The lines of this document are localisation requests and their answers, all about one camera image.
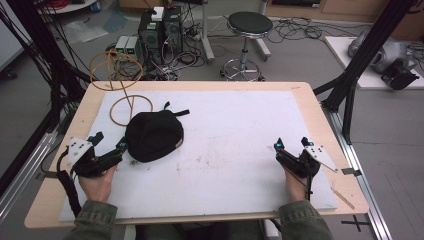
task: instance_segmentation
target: wooden table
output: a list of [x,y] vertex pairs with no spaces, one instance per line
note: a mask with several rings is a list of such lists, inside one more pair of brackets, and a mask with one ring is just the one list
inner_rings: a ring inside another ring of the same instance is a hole
[[[347,160],[321,110],[319,102],[307,83],[301,82],[138,82],[128,88],[128,91],[226,91],[226,90],[257,90],[257,91],[291,91],[297,101],[301,114],[307,125],[309,133],[316,143],[323,144],[338,169],[349,168]],[[81,139],[87,138],[90,128],[97,116],[98,109],[103,100],[105,91],[98,90],[90,85],[81,102],[80,107],[66,133],[64,139],[71,136]],[[57,159],[67,145],[64,141],[56,155],[50,171],[55,171]],[[66,162],[62,163],[62,169],[69,172]],[[331,211],[322,211],[322,215],[338,214],[365,214],[368,212],[368,204],[353,175],[344,175],[342,171],[334,173],[326,168],[324,171],[329,179],[331,188],[335,192],[338,208]],[[25,219],[28,228],[48,228],[72,226],[70,222],[59,222],[58,216],[65,201],[65,191],[57,179],[46,178],[34,200]],[[255,213],[236,216],[237,219],[266,219],[277,218],[277,213]],[[136,223],[165,223],[165,222],[190,222],[190,221],[217,221],[231,220],[234,216],[214,215],[196,216],[195,218],[158,218],[158,219],[123,219],[117,220],[117,224]]]

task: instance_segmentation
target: floor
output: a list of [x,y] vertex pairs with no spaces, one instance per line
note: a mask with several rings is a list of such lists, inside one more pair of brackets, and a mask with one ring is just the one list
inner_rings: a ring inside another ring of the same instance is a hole
[[[115,32],[96,40],[72,44],[82,61],[88,64],[95,54],[104,51],[119,36],[136,34],[138,22],[133,20],[138,19],[137,14],[126,13],[126,16],[134,17],[130,20],[122,20],[121,16],[117,15],[114,5],[109,3],[100,13],[83,9],[78,14],[64,14],[61,19],[64,23],[88,20],[88,27],[107,25],[114,29]],[[210,19],[209,29],[212,30],[213,26],[223,20]],[[345,30],[359,34],[366,28]],[[226,31],[218,31],[220,29],[225,29],[225,24],[217,26],[214,34],[228,34]],[[334,35],[342,34],[334,29],[326,30]],[[275,32],[270,38],[273,41],[280,39]],[[210,42],[216,60],[211,64],[183,70],[179,81],[224,81],[219,70],[224,62],[239,55],[242,39],[211,37]],[[251,49],[249,59],[261,67],[267,81],[305,81],[316,88],[343,71],[328,46],[321,41],[301,39],[271,43],[266,39],[265,42],[272,53],[268,61],[263,62],[261,56],[255,54],[255,48]],[[63,47],[62,41],[58,41],[58,44]],[[4,136],[0,140],[3,157],[0,174],[4,173],[49,110],[48,86],[31,60],[22,55],[12,63],[12,67],[18,77],[0,80],[0,99],[3,103],[0,106],[0,131]],[[422,91],[358,89],[355,96],[351,140],[393,239],[412,240],[424,236],[424,188],[421,187],[424,184],[424,165],[421,162],[424,155]],[[327,95],[324,93],[317,98],[324,100]],[[50,161],[52,156],[47,158],[45,164],[48,165]],[[35,176],[0,225],[2,239],[61,239],[69,231],[68,228],[47,230],[27,229],[24,226],[26,213],[41,185]],[[360,222],[368,222],[365,215],[356,217]],[[353,216],[325,217],[325,220],[335,239],[375,239],[372,229],[367,225],[360,225],[358,229],[355,225],[341,223],[354,221]],[[124,227],[117,226],[112,239],[123,239],[123,234]]]

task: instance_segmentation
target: human hand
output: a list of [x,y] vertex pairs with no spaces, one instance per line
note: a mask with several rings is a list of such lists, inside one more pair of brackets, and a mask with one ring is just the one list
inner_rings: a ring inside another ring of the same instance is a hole
[[84,190],[87,200],[97,202],[107,202],[112,190],[113,174],[118,165],[111,167],[100,177],[86,178],[78,176],[82,190]]
[[306,178],[299,178],[284,168],[286,174],[286,188],[289,194],[289,202],[298,202],[306,199]]

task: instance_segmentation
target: stool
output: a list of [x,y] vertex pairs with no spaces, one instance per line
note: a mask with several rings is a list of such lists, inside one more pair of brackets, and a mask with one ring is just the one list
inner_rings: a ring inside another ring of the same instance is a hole
[[227,80],[264,81],[265,78],[256,63],[247,60],[247,40],[263,38],[272,29],[271,20],[255,12],[236,12],[228,17],[227,26],[236,35],[245,37],[240,58],[229,60],[222,67],[220,74]]

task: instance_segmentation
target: green jacket sleeve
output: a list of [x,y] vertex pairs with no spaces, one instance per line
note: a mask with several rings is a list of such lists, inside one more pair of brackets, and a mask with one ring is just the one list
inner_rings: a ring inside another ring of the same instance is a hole
[[102,202],[87,201],[75,219],[76,227],[65,240],[110,239],[118,208]]
[[309,201],[286,204],[279,209],[283,240],[333,239],[324,219]]

